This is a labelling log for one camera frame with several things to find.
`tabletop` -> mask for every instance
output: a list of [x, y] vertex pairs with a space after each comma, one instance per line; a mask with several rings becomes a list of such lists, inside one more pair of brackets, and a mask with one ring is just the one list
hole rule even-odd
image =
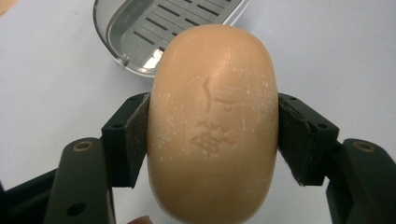
[[[15, 187], [58, 166], [68, 143], [100, 137], [152, 80], [119, 67], [95, 32], [91, 1], [20, 1], [0, 19], [0, 180]], [[250, 0], [235, 26], [267, 47], [279, 92], [396, 158], [396, 2]], [[278, 154], [272, 187], [247, 223], [332, 223], [322, 187], [299, 187]], [[143, 164], [135, 189], [113, 189], [118, 223], [164, 214]]]

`soap dish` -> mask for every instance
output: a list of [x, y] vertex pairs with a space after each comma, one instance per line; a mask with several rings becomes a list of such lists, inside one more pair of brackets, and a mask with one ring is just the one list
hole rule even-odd
[[93, 22], [114, 60], [142, 77], [155, 77], [169, 42], [203, 24], [233, 25], [248, 0], [95, 0]]

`soap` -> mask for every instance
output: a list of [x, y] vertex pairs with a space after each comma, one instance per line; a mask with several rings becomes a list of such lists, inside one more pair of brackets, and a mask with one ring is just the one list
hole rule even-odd
[[148, 177], [183, 223], [242, 223], [261, 207], [277, 149], [274, 68], [261, 41], [226, 25], [179, 34], [161, 58], [148, 111]]

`gray slotted tray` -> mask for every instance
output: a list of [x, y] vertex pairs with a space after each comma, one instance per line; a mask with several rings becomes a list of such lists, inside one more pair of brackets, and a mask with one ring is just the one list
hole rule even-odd
[[193, 26], [227, 23], [243, 0], [129, 0], [106, 31], [109, 46], [126, 69], [154, 77], [169, 42]]

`bar of soap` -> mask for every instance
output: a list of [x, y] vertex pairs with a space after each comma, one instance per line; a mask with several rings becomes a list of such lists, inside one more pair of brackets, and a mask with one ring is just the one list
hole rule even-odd
[[259, 39], [225, 25], [178, 35], [148, 112], [148, 176], [161, 209], [184, 223], [241, 223], [261, 207], [276, 160], [274, 69]]

